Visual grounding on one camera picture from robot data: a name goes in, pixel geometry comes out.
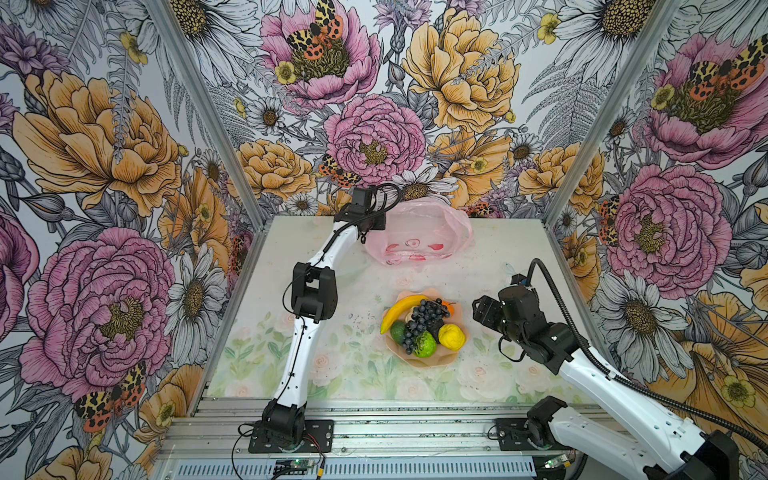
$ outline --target lemon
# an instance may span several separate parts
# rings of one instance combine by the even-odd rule
[[[440,328],[438,339],[441,345],[454,352],[458,352],[467,341],[467,337],[464,336],[462,329],[451,323],[447,323]]]

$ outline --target white tabletop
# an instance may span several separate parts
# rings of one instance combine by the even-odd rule
[[[290,348],[293,318],[281,305],[293,266],[309,259],[329,235],[330,217],[277,217],[264,244],[237,318],[207,391],[215,397],[270,398]],[[471,318],[472,301],[496,297],[511,269],[527,273],[532,258],[548,266],[582,335],[588,336],[539,220],[473,219],[474,244],[453,257],[418,266],[384,266],[357,243],[336,268],[339,305],[321,335],[310,372],[311,399],[533,403],[546,395],[591,400],[529,359],[513,364],[498,353],[499,335]],[[541,309],[562,321],[537,270]],[[385,308],[402,290],[436,288],[458,301],[471,339],[448,366],[414,369],[395,357],[379,335]],[[520,350],[505,343],[516,358]]]

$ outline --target flower bud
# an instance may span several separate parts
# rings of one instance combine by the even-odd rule
[[[74,211],[67,207],[64,199],[56,194],[37,194],[20,198],[35,215],[49,223],[74,219]]]

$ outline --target black mounting plate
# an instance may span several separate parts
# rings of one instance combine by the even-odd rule
[[[502,452],[517,452],[542,450],[537,449],[528,442],[528,430],[525,423],[528,421],[525,417],[496,419],[496,435],[498,447]],[[555,443],[547,450],[570,450],[571,447]]]
[[[304,432],[309,433],[315,437],[320,443],[320,450],[323,453],[331,451],[333,446],[333,420],[314,420],[304,419]],[[312,443],[304,440],[299,445],[299,448],[291,453],[317,453],[317,447]],[[266,431],[261,426],[253,429],[253,434],[250,437],[250,443],[248,444],[248,453],[288,453],[284,452],[279,446],[273,443],[266,443]]]

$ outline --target leaf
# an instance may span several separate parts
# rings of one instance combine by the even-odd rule
[[[475,348],[476,348],[476,349],[477,349],[477,350],[478,350],[480,353],[486,353],[486,352],[488,352],[488,349],[487,349],[487,348],[485,348],[485,344],[484,344],[484,343],[482,342],[482,340],[480,340],[479,338],[475,337],[475,338],[473,339],[473,343],[475,344]]]
[[[83,204],[83,200],[88,194],[75,194],[78,205]],[[115,227],[118,224],[118,210],[114,207],[114,200],[109,195],[102,195],[101,201],[91,208],[83,210],[83,213],[95,223],[105,227]]]
[[[61,393],[60,388],[54,388],[46,385],[33,385],[28,387],[22,396],[18,397],[8,412],[14,412],[19,409],[24,409],[27,412],[34,412],[40,408],[50,405],[52,403],[68,403],[72,404],[72,400],[69,396]]]
[[[384,367],[384,373],[387,376],[390,376],[394,371],[395,371],[395,357],[390,356],[389,360],[386,361],[386,366]]]
[[[323,145],[306,144],[303,147],[297,148],[295,152],[299,155],[322,155],[327,150]]]
[[[45,424],[40,428],[40,431],[35,436],[35,440],[32,442],[32,450],[27,457],[27,477],[31,476],[42,466],[42,463],[48,457],[48,451],[51,449],[56,435],[61,431],[61,427],[64,426],[64,422],[71,411],[71,402],[59,403],[50,413],[48,419],[45,420]]]
[[[728,223],[733,225],[739,217],[739,199],[730,188],[720,182],[715,184],[717,185],[717,189],[723,195],[723,213],[725,214],[725,218],[728,220]]]
[[[70,243],[78,240],[94,240],[102,231],[104,231],[104,225],[99,225],[98,223],[80,223],[64,235],[64,238],[61,239],[61,242],[58,245],[58,249],[61,250]]]
[[[275,358],[277,358],[278,360],[283,358],[283,354],[280,353],[280,349],[277,348],[277,344],[275,342],[269,342],[267,343],[266,346],[270,349],[270,351],[272,352],[272,355],[274,355]]]
[[[757,214],[755,204],[768,203],[768,198],[758,200],[749,205],[741,215],[738,216],[733,225],[733,238],[736,240],[762,240],[768,237],[768,224],[760,219]]]

